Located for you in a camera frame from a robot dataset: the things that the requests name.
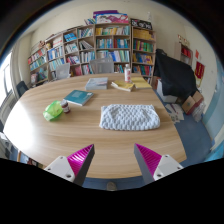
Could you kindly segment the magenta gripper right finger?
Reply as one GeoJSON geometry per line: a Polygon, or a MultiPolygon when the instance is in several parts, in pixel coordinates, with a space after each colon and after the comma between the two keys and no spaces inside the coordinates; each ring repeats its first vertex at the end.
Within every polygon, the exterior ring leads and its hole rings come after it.
{"type": "Polygon", "coordinates": [[[134,154],[145,184],[160,180],[183,168],[170,155],[160,155],[137,143],[134,144],[134,154]]]}

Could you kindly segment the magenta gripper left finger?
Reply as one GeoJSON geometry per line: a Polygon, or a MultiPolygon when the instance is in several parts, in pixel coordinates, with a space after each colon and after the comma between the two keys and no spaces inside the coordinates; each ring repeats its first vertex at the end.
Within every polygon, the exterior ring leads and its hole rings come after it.
{"type": "Polygon", "coordinates": [[[91,144],[67,157],[57,157],[45,171],[82,186],[94,154],[94,145],[91,144]]]}

